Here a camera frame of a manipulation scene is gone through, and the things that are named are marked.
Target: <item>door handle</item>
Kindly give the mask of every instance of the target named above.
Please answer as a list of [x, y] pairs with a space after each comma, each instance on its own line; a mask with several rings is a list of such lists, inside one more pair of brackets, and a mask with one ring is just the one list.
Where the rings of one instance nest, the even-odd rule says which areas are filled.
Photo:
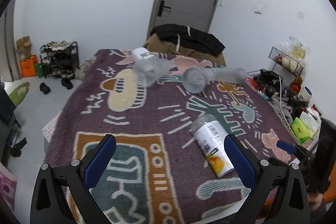
[[171, 9], [171, 7], [165, 6], [165, 1], [164, 1], [164, 0], [161, 0], [161, 1], [160, 1], [160, 6], [159, 6], [159, 12], [158, 12], [158, 14], [157, 14], [158, 17], [161, 17], [161, 16], [162, 16], [163, 8]]

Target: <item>brown jacket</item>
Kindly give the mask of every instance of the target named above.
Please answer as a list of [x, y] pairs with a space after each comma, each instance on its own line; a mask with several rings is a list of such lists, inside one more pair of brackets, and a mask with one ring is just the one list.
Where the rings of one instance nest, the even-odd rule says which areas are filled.
[[[156, 33], [154, 33], [143, 45], [144, 48], [149, 50], [150, 52], [161, 52], [165, 54], [175, 54], [179, 55], [176, 52], [176, 45], [172, 42], [160, 41], [159, 37]], [[204, 54], [201, 52], [197, 52], [195, 50], [191, 50], [189, 48], [180, 47], [179, 49], [180, 55], [189, 56], [193, 58], [199, 58], [204, 60], [209, 60], [213, 63], [220, 64], [226, 67], [225, 60], [223, 54], [219, 54], [216, 57], [210, 54]]]

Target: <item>purple patterned blanket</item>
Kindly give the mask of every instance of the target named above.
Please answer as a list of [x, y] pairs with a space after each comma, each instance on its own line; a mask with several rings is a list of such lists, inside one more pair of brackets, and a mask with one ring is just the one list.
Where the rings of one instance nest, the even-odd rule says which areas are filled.
[[[248, 195], [235, 171], [218, 179], [190, 132], [203, 113], [258, 158], [291, 156], [276, 147], [295, 144], [270, 105], [248, 85], [214, 82], [200, 94], [181, 84], [189, 67], [210, 61], [169, 56], [175, 66], [152, 87], [138, 86], [129, 51], [100, 50], [83, 83], [68, 100], [53, 134], [46, 162], [81, 159], [106, 133], [117, 150], [90, 192], [112, 223], [191, 223], [219, 213]], [[68, 193], [71, 210], [82, 222]]]

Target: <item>orange fruit image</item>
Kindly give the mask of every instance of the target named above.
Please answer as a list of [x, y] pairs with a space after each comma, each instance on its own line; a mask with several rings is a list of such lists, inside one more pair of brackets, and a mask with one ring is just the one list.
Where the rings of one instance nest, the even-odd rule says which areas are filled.
[[208, 161], [216, 174], [219, 174], [222, 171], [224, 167], [224, 162], [220, 157], [211, 156], [208, 158]]

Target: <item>metal screw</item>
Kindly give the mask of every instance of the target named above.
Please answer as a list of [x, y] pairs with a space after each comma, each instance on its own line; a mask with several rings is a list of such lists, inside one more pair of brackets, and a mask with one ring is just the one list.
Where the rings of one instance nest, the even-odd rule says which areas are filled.
[[262, 166], [268, 166], [268, 161], [267, 161], [267, 160], [261, 160], [261, 161], [260, 161], [260, 164], [261, 164]]
[[298, 170], [299, 166], [297, 164], [292, 164], [292, 168]]
[[79, 160], [73, 160], [72, 162], [71, 162], [71, 165], [72, 166], [77, 166], [79, 164]]
[[41, 169], [42, 169], [42, 170], [46, 170], [47, 168], [48, 168], [48, 164], [42, 164], [42, 165], [41, 165]]

